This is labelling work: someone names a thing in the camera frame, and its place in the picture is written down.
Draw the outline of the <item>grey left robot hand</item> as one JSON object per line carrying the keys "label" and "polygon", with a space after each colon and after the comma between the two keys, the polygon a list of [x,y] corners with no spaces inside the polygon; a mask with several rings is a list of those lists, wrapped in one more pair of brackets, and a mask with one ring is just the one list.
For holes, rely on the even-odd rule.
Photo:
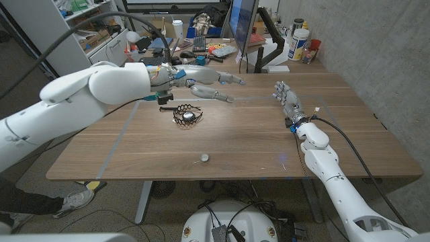
{"label": "grey left robot hand", "polygon": [[150,90],[156,93],[159,105],[165,105],[169,100],[174,99],[171,93],[173,87],[189,88],[193,95],[202,99],[217,99],[232,103],[233,97],[208,87],[208,85],[215,82],[246,85],[240,77],[199,65],[171,66],[163,63],[159,66],[146,67],[150,78]]}

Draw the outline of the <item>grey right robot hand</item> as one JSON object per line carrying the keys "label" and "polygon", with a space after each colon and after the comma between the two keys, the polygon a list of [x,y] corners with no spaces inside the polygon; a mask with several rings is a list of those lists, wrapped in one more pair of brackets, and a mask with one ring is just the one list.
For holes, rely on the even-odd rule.
{"label": "grey right robot hand", "polygon": [[302,109],[300,98],[290,86],[284,82],[277,81],[274,87],[275,92],[273,93],[273,96],[281,102],[283,112],[292,124],[296,124],[306,117]]}

